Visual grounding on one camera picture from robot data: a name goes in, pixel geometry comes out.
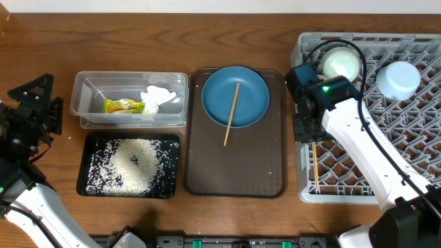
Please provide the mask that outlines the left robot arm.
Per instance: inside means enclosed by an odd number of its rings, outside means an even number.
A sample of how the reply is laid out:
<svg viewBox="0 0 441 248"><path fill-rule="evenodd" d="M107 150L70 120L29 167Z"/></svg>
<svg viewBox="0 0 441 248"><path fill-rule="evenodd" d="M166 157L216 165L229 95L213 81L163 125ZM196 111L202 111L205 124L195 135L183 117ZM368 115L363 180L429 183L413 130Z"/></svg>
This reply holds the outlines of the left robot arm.
<svg viewBox="0 0 441 248"><path fill-rule="evenodd" d="M18 106L1 105L1 217L38 247L98 247L35 165L39 146L62 133L63 99L51 97L53 81L44 74L9 90Z"/></svg>

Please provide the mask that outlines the mint green bowl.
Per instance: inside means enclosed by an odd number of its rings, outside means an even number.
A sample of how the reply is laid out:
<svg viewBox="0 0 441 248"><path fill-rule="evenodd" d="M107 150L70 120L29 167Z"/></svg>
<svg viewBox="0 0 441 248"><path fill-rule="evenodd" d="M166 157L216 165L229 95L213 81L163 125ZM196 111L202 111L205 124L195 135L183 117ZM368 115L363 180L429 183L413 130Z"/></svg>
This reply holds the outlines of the mint green bowl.
<svg viewBox="0 0 441 248"><path fill-rule="evenodd" d="M320 73L327 79L344 76L349 81L354 81L360 69L361 60L353 48L332 48L320 60Z"/></svg>

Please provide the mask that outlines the white tissue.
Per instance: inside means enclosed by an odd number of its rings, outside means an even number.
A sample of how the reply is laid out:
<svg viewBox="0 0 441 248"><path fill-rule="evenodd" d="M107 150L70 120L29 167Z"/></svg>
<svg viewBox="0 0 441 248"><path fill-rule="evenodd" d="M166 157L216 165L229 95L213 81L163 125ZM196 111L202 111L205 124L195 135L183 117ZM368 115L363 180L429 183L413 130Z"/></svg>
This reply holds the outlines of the white tissue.
<svg viewBox="0 0 441 248"><path fill-rule="evenodd" d="M171 101L176 97L175 92L169 92L162 87L156 87L154 85L148 86L146 92L141 92L141 100L144 103L143 114L156 114L158 113L159 106Z"/></svg>

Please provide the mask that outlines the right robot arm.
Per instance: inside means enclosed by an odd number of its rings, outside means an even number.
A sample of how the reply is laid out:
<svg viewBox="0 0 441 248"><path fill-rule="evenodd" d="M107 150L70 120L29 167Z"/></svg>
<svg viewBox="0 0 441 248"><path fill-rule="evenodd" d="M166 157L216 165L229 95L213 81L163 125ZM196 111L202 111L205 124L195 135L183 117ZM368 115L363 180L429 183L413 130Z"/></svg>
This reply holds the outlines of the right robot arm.
<svg viewBox="0 0 441 248"><path fill-rule="evenodd" d="M344 76L326 81L304 63L286 75L297 112L295 139L334 139L348 153L374 192L383 215L372 226L338 237L341 247L439 247L440 190L431 186L372 120L362 92Z"/></svg>

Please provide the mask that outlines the light blue bowl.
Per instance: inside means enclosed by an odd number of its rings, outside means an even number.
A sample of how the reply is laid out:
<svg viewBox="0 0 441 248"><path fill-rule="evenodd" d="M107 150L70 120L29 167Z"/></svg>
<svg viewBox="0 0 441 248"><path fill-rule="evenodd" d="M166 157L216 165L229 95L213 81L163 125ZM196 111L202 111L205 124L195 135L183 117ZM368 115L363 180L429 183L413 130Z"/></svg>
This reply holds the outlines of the light blue bowl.
<svg viewBox="0 0 441 248"><path fill-rule="evenodd" d="M410 99L419 87L421 76L418 69L405 61L396 61L382 68L376 76L380 92L391 100Z"/></svg>

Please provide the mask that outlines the yellow green snack wrapper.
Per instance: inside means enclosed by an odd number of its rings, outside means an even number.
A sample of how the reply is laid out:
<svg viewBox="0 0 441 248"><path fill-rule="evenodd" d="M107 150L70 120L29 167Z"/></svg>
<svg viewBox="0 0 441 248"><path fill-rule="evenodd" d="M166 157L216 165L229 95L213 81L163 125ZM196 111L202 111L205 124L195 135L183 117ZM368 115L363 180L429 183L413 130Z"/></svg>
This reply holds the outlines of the yellow green snack wrapper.
<svg viewBox="0 0 441 248"><path fill-rule="evenodd" d="M140 114L143 112L145 104L132 99L110 100L105 99L101 110L104 114Z"/></svg>

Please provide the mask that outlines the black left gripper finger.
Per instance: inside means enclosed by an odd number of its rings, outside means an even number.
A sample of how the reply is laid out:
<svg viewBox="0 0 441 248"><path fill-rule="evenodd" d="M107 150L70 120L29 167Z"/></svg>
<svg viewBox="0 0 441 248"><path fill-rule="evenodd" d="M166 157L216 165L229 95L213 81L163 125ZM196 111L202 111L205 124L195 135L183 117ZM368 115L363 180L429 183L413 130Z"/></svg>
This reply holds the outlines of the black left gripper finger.
<svg viewBox="0 0 441 248"><path fill-rule="evenodd" d="M39 78L8 91L8 96L20 106L31 110L47 110L50 106L54 77L44 74Z"/></svg>
<svg viewBox="0 0 441 248"><path fill-rule="evenodd" d="M61 135L63 122L63 99L56 97L51 100L48 116L50 118L50 131L54 134Z"/></svg>

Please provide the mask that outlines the pink cup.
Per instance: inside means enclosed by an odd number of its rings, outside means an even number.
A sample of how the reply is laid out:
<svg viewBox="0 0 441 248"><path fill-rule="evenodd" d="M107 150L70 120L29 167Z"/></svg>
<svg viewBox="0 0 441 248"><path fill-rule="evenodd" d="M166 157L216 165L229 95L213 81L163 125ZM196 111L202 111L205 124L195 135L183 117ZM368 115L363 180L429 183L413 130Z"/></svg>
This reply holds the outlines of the pink cup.
<svg viewBox="0 0 441 248"><path fill-rule="evenodd" d="M318 78L319 78L319 79L322 79L322 80L324 80L324 81L328 80L327 77L325 77L324 75L321 75L321 74L318 74Z"/></svg>

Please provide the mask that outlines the wooden chopstick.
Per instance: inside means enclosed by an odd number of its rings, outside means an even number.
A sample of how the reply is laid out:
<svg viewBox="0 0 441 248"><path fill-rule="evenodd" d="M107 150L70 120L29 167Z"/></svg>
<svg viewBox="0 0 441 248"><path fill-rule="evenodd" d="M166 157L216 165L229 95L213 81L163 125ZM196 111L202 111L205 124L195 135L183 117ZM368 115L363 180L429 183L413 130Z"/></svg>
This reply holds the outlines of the wooden chopstick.
<svg viewBox="0 0 441 248"><path fill-rule="evenodd" d="M315 176L315 184L316 184L316 192L320 191L320 181L318 175L318 160L317 160L317 151L316 151L316 142L312 143L313 150L313 159L314 159L314 176Z"/></svg>
<svg viewBox="0 0 441 248"><path fill-rule="evenodd" d="M237 85L236 85L236 90L235 90L235 94L234 94L234 100L233 100L233 103L232 103L232 108L231 108L231 111L230 111L229 120L228 120L228 123L227 123L227 130L226 130L226 133L225 133L225 139L224 139L224 143L223 143L224 147L227 145L227 141L228 141L228 137L229 137L229 132L230 132L230 129L231 129L231 126L232 126L233 118L234 118L234 112L235 112L235 108L236 108L236 102L237 102L239 90L240 90L240 82L238 82Z"/></svg>

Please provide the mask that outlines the dark blue plate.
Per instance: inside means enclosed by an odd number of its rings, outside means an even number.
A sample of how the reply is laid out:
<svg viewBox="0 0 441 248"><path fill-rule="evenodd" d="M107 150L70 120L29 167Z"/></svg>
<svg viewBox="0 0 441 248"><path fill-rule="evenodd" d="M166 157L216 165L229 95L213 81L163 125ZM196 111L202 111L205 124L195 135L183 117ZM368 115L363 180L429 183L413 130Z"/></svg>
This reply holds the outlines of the dark blue plate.
<svg viewBox="0 0 441 248"><path fill-rule="evenodd" d="M209 76L202 90L202 103L209 117L227 126L237 83L240 90L232 127L247 127L257 122L269 106L269 88L257 72L241 66L221 68Z"/></svg>

